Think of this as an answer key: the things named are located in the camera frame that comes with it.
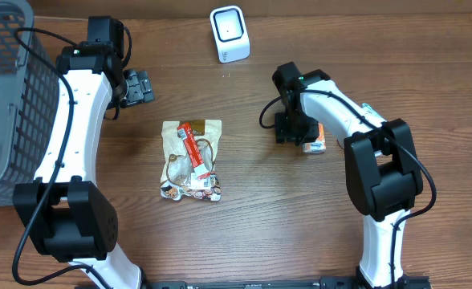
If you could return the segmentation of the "orange small carton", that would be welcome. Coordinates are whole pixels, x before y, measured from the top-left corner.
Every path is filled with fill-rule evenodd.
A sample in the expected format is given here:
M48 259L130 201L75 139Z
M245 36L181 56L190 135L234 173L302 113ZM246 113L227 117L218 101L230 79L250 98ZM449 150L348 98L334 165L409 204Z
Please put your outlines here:
M310 154L322 154L326 151L325 135L322 124L318 124L319 135L315 141L303 144L303 152Z

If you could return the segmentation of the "teal snack packet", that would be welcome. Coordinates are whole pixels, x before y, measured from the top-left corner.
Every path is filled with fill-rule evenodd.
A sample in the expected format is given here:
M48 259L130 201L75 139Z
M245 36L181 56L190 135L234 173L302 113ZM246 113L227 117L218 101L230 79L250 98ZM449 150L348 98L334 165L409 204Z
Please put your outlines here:
M362 103L362 109L364 110L366 116L371 116L372 117L371 122L377 123L377 124L385 122L385 119L380 114L378 114L372 108L371 105L369 105L367 103Z

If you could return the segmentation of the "beige snack bag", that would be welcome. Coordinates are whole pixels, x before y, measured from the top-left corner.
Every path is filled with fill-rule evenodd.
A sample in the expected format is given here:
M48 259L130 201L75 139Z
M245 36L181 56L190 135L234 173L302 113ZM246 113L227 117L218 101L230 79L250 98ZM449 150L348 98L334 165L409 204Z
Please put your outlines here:
M177 133L177 127L184 123L190 123L202 159L210 171L210 175L205 179L198 180L195 177L189 155ZM207 201L221 199L222 189L216 176L216 156L221 134L220 120L176 120L165 121L162 124L161 136L165 155L160 183L162 197L174 201L179 201L183 197Z

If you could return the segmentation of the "red stick packet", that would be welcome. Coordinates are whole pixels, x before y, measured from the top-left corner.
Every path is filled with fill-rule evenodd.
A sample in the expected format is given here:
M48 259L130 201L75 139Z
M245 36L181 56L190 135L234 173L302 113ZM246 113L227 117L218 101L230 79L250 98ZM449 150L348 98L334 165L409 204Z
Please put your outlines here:
M193 130L190 126L190 123L180 124L177 127L177 133L182 139L186 151L189 155L189 159L192 163L195 177L198 180L207 178L210 175L210 171L207 169L202 159L200 150L197 146L197 142L194 139Z

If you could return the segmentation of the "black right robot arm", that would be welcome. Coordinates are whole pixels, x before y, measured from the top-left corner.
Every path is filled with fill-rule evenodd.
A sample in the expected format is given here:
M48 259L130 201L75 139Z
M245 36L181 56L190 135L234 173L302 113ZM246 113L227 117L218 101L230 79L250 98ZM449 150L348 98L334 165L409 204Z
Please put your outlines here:
M429 288L427 276L401 267L405 222L412 218L426 171L412 133L401 119L387 121L351 101L321 70L301 73L293 62L272 81L284 112L275 115L279 143L306 145L326 128L344 149L348 195L363 215L363 254L353 276L323 276L318 288Z

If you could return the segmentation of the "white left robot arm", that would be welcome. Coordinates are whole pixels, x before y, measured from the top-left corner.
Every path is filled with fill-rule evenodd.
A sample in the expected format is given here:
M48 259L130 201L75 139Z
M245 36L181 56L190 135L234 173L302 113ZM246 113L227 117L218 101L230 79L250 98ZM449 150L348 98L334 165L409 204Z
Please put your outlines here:
M146 288L145 272L117 242L115 208L96 184L96 156L107 110L153 100L148 74L128 67L129 29L109 16L92 16L87 38L67 41L51 70L59 102L44 157L30 182L14 187L13 203L42 255L82 271L96 288Z

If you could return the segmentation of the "white barcode scanner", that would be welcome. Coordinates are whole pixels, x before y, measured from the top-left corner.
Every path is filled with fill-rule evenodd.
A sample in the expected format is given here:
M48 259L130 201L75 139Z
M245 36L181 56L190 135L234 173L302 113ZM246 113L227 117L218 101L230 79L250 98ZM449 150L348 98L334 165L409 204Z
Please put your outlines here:
M224 6L210 13L218 60L231 63L250 55L250 39L242 10L238 6Z

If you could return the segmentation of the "grey plastic mesh basket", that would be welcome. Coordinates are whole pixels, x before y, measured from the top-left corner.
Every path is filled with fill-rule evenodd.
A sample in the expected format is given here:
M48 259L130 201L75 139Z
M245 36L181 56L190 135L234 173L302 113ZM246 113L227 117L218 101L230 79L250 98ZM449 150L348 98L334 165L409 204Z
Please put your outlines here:
M0 0L0 206L14 186L32 181L46 152L59 101L59 79L19 45L49 55L36 34L26 1Z

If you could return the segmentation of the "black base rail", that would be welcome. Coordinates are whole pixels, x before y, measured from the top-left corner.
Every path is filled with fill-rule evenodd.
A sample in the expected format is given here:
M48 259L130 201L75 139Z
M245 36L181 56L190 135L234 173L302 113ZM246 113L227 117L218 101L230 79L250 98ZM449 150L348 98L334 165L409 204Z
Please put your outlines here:
M365 288L354 277L322 277L318 280L255 281L255 282L220 282L187 283L155 282L144 285L147 289L357 289Z

